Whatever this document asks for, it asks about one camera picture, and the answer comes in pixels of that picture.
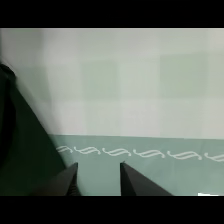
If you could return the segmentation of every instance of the white wavy pattern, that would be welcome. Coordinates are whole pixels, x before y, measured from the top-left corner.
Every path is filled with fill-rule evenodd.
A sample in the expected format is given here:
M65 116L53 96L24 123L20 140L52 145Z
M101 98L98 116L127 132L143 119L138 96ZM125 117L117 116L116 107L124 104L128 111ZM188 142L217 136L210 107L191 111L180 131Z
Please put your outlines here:
M208 153L206 152L204 154L204 156L206 158L211 159L211 160L216 161L216 162L223 162L224 161L224 154L219 155L219 156L212 156L212 157L210 157L210 156L208 156Z
M131 153L127 149L114 149L112 151L107 152L105 148L102 148L102 151L110 156L119 156L121 154L127 153L128 156L131 156Z
M80 152L82 154L89 154L89 153L92 153L92 152L97 152L98 155L101 154L100 150L98 150L95 147L87 147L87 148L79 149L79 150L76 147L74 147L74 149L75 149L75 151Z
M56 150L58 152L65 152L65 151L69 151L70 153L73 153L72 149L70 149L68 146L59 146L56 148Z
M198 157L198 160L202 160L202 157L193 151L183 152L183 153L179 153L179 154L175 154L175 155L171 155L170 151L167 151L167 154L175 159L183 160L183 159L189 159L192 157Z
M148 157L157 156L157 155L161 155L162 158L165 158L165 155L161 153L159 150L148 150L145 152L137 153L136 149L133 149L133 152L134 154L141 156L143 158L148 158Z

